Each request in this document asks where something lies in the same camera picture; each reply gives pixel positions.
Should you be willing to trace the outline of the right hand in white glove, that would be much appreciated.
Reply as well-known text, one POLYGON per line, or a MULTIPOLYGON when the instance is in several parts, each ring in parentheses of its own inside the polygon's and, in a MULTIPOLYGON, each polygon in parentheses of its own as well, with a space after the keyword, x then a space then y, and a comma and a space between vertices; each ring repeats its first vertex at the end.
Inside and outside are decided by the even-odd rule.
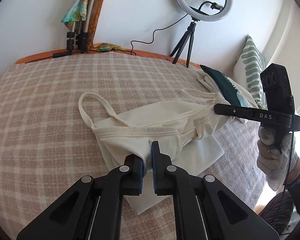
POLYGON ((288 133, 279 146, 275 145, 276 131, 260 126, 257 142, 258 168, 266 175, 266 181, 273 191, 284 182, 291 183, 300 171, 300 158, 295 150, 295 137, 288 133))

